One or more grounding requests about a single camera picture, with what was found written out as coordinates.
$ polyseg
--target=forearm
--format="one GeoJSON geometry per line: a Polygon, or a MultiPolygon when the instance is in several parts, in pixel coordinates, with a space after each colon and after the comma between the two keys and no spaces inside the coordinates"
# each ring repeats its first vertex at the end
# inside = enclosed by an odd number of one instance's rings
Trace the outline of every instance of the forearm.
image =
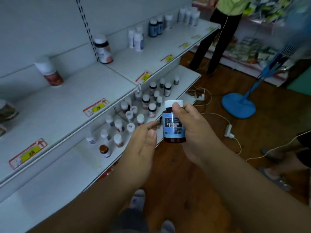
{"type": "Polygon", "coordinates": [[[38,224],[29,232],[100,232],[110,226],[112,220],[133,191],[120,182],[118,173],[112,172],[95,183],[72,202],[38,224]]]}
{"type": "Polygon", "coordinates": [[[242,230],[310,232],[311,210],[222,146],[201,165],[242,230]]]}

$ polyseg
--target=person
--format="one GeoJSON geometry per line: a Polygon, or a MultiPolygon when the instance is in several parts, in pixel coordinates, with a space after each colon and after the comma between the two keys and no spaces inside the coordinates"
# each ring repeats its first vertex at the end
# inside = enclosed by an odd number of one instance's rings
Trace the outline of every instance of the person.
{"type": "Polygon", "coordinates": [[[310,149],[311,130],[297,134],[297,139],[287,146],[274,149],[270,152],[268,152],[268,149],[263,148],[261,152],[266,155],[266,158],[275,162],[276,165],[270,168],[259,167],[259,171],[282,190],[290,191],[292,188],[282,179],[282,174],[310,169],[310,149]]]}
{"type": "Polygon", "coordinates": [[[228,47],[240,23],[243,11],[250,1],[251,0],[219,0],[210,21],[219,23],[221,27],[201,41],[189,64],[191,70],[196,71],[199,68],[208,48],[220,32],[218,43],[207,70],[208,75],[214,74],[225,49],[228,47]]]}
{"type": "MultiPolygon", "coordinates": [[[[184,104],[183,109],[174,103],[172,109],[186,130],[187,141],[182,143],[186,156],[213,181],[243,232],[310,232],[311,210],[307,206],[228,149],[192,105],[184,104]]],[[[152,128],[156,125],[157,121],[139,126],[109,176],[29,232],[147,231],[141,212],[145,194],[139,188],[151,171],[157,142],[157,134],[152,128]],[[129,209],[115,220],[125,200],[133,194],[129,209]]],[[[174,231],[171,224],[164,228],[166,233],[174,231]]]]}

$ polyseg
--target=yellow-green shirt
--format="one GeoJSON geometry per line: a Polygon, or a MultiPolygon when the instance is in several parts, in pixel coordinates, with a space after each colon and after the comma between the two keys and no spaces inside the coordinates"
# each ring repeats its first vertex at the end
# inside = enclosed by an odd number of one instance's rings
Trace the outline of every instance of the yellow-green shirt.
{"type": "Polygon", "coordinates": [[[219,0],[216,8],[226,15],[240,15],[251,0],[219,0]]]}

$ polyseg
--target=left hand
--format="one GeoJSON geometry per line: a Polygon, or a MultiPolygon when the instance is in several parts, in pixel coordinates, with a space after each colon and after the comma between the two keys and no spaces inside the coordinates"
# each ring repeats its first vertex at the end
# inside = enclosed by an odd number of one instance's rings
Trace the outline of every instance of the left hand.
{"type": "Polygon", "coordinates": [[[153,121],[140,125],[135,130],[113,171],[118,183],[131,192],[139,189],[150,174],[157,142],[157,133],[152,128],[157,123],[153,121]]]}

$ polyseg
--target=upper shelf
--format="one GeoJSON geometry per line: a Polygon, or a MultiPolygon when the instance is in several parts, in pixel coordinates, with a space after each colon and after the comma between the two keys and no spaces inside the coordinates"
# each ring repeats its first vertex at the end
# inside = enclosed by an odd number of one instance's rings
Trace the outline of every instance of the upper shelf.
{"type": "Polygon", "coordinates": [[[61,87],[44,88],[20,101],[20,114],[4,123],[8,132],[0,138],[0,184],[135,88],[134,83],[95,63],[73,74],[61,87]],[[102,99],[108,104],[88,117],[83,110],[102,99]],[[47,143],[45,148],[16,169],[9,165],[9,160],[41,138],[47,143]]]}
{"type": "Polygon", "coordinates": [[[107,66],[135,82],[145,71],[154,74],[165,67],[166,56],[172,55],[172,62],[219,28],[219,24],[203,19],[199,19],[196,27],[174,24],[171,30],[155,38],[145,37],[142,52],[126,48],[115,53],[114,61],[107,66]]]}

